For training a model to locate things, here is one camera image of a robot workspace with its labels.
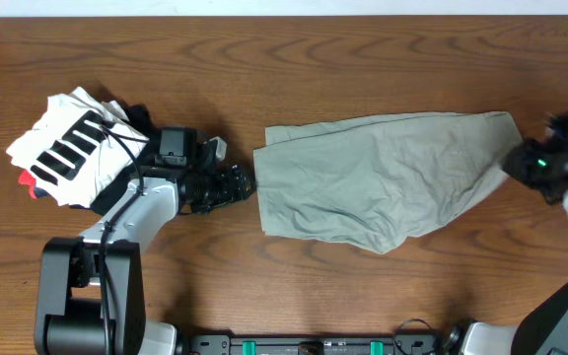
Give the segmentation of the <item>khaki green shorts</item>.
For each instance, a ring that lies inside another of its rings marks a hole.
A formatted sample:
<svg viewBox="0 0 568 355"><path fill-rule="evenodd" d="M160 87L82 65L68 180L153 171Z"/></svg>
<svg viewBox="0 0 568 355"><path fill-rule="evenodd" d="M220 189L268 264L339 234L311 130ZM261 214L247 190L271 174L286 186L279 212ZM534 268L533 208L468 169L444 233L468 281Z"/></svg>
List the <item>khaki green shorts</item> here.
<svg viewBox="0 0 568 355"><path fill-rule="evenodd" d="M506 179L503 111L381 114L271 126L253 163L263 232L379 254L436 231Z"/></svg>

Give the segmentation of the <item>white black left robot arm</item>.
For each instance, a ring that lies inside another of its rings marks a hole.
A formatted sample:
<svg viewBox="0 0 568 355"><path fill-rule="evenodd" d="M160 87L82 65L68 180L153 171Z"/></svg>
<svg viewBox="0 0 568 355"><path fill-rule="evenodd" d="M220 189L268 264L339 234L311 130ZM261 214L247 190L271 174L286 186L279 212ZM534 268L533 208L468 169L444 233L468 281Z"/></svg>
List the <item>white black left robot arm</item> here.
<svg viewBox="0 0 568 355"><path fill-rule="evenodd" d="M248 199L256 190L243 166L216 161L217 141L192 165L159 154L137 165L123 195L77 238L53 238L41 254L35 316L39 354L186 354L169 323L146 316L141 255L183 207L193 214Z"/></svg>

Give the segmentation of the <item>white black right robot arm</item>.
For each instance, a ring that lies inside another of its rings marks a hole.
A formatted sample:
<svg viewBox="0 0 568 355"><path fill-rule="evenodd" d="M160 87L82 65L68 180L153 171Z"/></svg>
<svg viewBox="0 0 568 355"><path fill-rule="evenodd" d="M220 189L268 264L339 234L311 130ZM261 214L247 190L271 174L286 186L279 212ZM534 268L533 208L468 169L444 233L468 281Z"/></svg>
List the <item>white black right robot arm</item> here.
<svg viewBox="0 0 568 355"><path fill-rule="evenodd" d="M526 139L502 160L506 175L559 205L568 223L568 111L554 115L542 140ZM449 344L451 354L568 355L568 278L516 325L472 320Z"/></svg>

